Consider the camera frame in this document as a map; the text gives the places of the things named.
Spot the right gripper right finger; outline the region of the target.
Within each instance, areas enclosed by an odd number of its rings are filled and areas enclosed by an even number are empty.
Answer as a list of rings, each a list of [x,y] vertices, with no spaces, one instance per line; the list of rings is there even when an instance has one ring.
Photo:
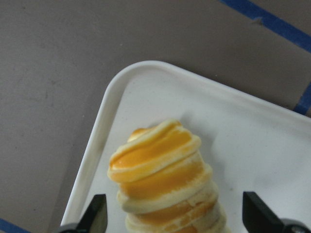
[[[279,218],[254,191],[242,195],[242,222],[248,233],[309,233],[304,223]]]

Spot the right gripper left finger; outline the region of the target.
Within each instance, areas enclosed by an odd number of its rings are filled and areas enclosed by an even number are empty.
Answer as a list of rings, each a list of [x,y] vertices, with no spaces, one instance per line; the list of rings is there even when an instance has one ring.
[[[60,226],[58,233],[105,233],[107,229],[106,194],[94,195],[78,223]]]

